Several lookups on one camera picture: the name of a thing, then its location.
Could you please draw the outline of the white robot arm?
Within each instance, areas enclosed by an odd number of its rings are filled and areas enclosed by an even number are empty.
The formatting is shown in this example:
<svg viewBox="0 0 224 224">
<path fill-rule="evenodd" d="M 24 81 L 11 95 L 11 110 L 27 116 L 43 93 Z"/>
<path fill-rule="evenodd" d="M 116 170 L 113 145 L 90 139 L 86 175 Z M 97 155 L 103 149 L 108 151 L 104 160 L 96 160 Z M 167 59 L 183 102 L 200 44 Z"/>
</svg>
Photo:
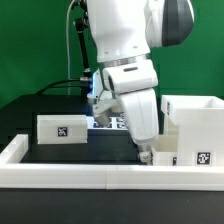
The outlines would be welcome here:
<svg viewBox="0 0 224 224">
<path fill-rule="evenodd" d="M 93 116 L 106 127 L 112 112 L 124 117 L 140 159 L 151 159 L 159 134 L 150 50 L 182 43 L 194 25 L 190 0 L 86 0 L 88 25 L 97 48 L 99 92 Z"/>
</svg>

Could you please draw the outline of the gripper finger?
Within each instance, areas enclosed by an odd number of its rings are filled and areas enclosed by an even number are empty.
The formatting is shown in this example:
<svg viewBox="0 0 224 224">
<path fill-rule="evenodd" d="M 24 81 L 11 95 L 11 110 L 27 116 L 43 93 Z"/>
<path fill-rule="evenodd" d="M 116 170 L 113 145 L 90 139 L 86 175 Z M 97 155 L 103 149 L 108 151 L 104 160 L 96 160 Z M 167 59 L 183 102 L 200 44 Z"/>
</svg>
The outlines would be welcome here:
<svg viewBox="0 0 224 224">
<path fill-rule="evenodd" d="M 143 163 L 152 162 L 152 149 L 149 144 L 142 144 L 138 146 L 140 161 Z"/>
</svg>

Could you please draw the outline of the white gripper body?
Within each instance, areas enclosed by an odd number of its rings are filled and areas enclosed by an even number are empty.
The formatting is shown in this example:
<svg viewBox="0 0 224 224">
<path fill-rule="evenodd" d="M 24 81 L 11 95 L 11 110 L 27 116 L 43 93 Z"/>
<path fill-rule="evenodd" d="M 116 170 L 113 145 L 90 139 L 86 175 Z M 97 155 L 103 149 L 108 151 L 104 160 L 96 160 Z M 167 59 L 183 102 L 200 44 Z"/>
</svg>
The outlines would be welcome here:
<svg viewBox="0 0 224 224">
<path fill-rule="evenodd" d="M 105 88 L 110 99 L 99 100 L 93 106 L 93 116 L 99 125 L 109 125 L 109 110 L 121 107 L 126 127 L 137 145 L 149 144 L 159 133 L 154 87 L 157 74 L 151 60 L 104 68 Z"/>
</svg>

